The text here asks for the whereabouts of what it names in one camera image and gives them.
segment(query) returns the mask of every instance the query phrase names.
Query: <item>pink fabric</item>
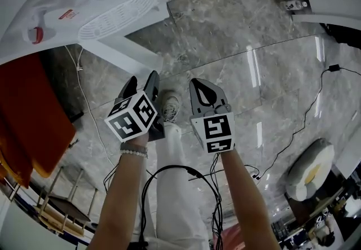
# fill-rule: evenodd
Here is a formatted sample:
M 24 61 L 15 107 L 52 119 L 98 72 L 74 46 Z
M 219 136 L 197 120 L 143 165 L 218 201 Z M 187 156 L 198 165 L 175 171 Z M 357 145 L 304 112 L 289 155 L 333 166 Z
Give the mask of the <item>pink fabric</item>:
M 241 234 L 241 227 L 236 224 L 221 233 L 224 250 L 245 249 L 244 240 Z M 217 243 L 217 237 L 213 236 L 214 245 Z

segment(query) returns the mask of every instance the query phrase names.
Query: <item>gray tile floor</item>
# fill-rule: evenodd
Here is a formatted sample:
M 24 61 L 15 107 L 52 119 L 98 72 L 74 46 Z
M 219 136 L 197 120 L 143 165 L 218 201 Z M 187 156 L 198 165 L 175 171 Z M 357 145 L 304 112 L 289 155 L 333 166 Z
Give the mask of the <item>gray tile floor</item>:
M 320 75 L 329 65 L 361 72 L 361 51 L 337 44 L 317 24 L 295 24 L 279 2 L 282 0 L 170 0 L 170 18 L 128 36 L 131 40 L 164 57 L 161 88 L 180 92 L 183 107 L 179 114 L 182 142 L 190 165 L 209 172 L 213 157 L 202 152 L 188 121 L 191 115 L 188 83 L 193 77 L 207 79 L 226 93 L 235 113 L 236 148 L 246 164 L 268 168 L 277 152 L 302 126 L 303 115 L 316 97 Z M 74 56 L 78 45 L 70 46 Z M 74 123 L 79 142 L 68 150 L 59 163 L 65 173 L 55 187 L 58 195 L 68 195 L 71 181 L 79 168 L 86 172 L 74 203 L 87 212 L 94 187 L 100 190 L 91 215 L 99 220 L 105 198 L 103 179 L 119 159 L 117 138 L 104 123 L 113 101 L 130 75 L 103 59 L 84 52 L 80 79 L 91 112 L 99 127 L 107 154 L 88 113 L 77 84 L 76 71 L 64 48 L 47 52 L 43 59 L 55 92 L 66 113 L 84 111 Z M 359 126 L 361 88 L 359 76 L 350 72 L 326 73 L 324 89 L 307 116 L 306 129 L 297 134 L 270 171 L 260 180 L 260 189 L 272 220 L 288 210 L 284 199 L 285 172 L 314 140 L 327 138 L 339 155 Z M 148 170 L 156 169 L 156 153 L 149 145 Z M 56 171 L 48 179 L 36 172 L 32 177 L 50 187 Z M 232 217 L 232 204 L 223 172 L 217 174 L 223 209 Z M 191 182 L 202 201 L 202 216 L 210 221 L 214 201 L 207 185 Z M 156 210 L 155 185 L 149 193 L 151 208 Z

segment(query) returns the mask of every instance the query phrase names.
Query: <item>shoe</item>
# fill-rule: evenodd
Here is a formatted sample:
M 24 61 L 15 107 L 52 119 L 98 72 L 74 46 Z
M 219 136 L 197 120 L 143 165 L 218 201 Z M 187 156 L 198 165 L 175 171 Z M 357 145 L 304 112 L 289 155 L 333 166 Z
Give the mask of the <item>shoe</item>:
M 181 110 L 181 96 L 174 90 L 167 91 L 162 98 L 161 114 L 164 121 L 176 122 Z

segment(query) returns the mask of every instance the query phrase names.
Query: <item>white cable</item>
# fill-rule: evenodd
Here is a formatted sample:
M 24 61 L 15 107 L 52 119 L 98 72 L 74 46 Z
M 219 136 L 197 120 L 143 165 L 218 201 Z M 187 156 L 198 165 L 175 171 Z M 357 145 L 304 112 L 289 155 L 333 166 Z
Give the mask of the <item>white cable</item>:
M 102 140 L 102 138 L 100 137 L 100 134 L 99 134 L 98 125 L 96 124 L 96 121 L 95 121 L 95 119 L 94 119 L 94 116 L 93 116 L 93 114 L 91 113 L 88 99 L 86 98 L 86 95 L 85 95 L 85 93 L 84 93 L 84 91 L 83 91 L 83 88 L 81 87 L 81 84 L 80 84 L 79 71 L 81 71 L 82 68 L 80 68 L 79 64 L 80 64 L 80 57 L 81 57 L 81 54 L 83 53 L 83 50 L 84 50 L 84 49 L 83 49 L 83 48 L 81 49 L 81 51 L 80 51 L 80 53 L 79 53 L 79 56 L 78 56 L 77 63 L 75 63 L 75 60 L 74 60 L 74 58 L 73 58 L 73 55 L 70 53 L 68 47 L 67 47 L 66 45 L 64 45 L 64 46 L 65 46 L 65 48 L 67 49 L 67 52 L 68 52 L 69 56 L 71 57 L 71 59 L 72 59 L 72 61 L 73 61 L 73 63 L 74 63 L 74 66 L 75 66 L 75 69 L 76 69 L 76 72 L 77 72 L 77 77 L 78 77 L 78 84 L 79 84 L 80 90 L 81 90 L 81 92 L 82 92 L 82 94 L 83 94 L 83 96 L 84 96 L 84 98 L 85 98 L 85 101 L 86 101 L 86 105 L 87 105 L 87 107 L 88 107 L 89 114 L 90 114 L 91 118 L 93 119 L 93 122 L 94 122 L 94 125 L 95 125 L 95 128 L 96 128 L 96 132 L 98 133 L 99 140 L 100 140 L 100 142 L 102 143 L 102 146 L 103 146 L 103 148 L 104 148 L 105 156 L 107 157 L 108 161 L 109 161 L 109 162 L 112 164 L 112 166 L 114 167 L 115 165 L 113 164 L 113 162 L 112 162 L 112 161 L 109 159 L 109 157 L 108 157 L 107 150 L 105 149 L 105 145 L 104 145 L 103 140 Z

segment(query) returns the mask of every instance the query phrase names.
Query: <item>white cube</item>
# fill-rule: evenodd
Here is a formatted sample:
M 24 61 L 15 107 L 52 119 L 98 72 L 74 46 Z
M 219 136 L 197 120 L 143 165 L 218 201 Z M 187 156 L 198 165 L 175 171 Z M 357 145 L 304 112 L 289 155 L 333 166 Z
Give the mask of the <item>white cube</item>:
M 145 134 L 157 116 L 156 109 L 141 91 L 114 105 L 104 120 L 115 136 L 125 142 Z
M 207 153 L 233 150 L 235 117 L 232 112 L 191 120 L 194 134 Z

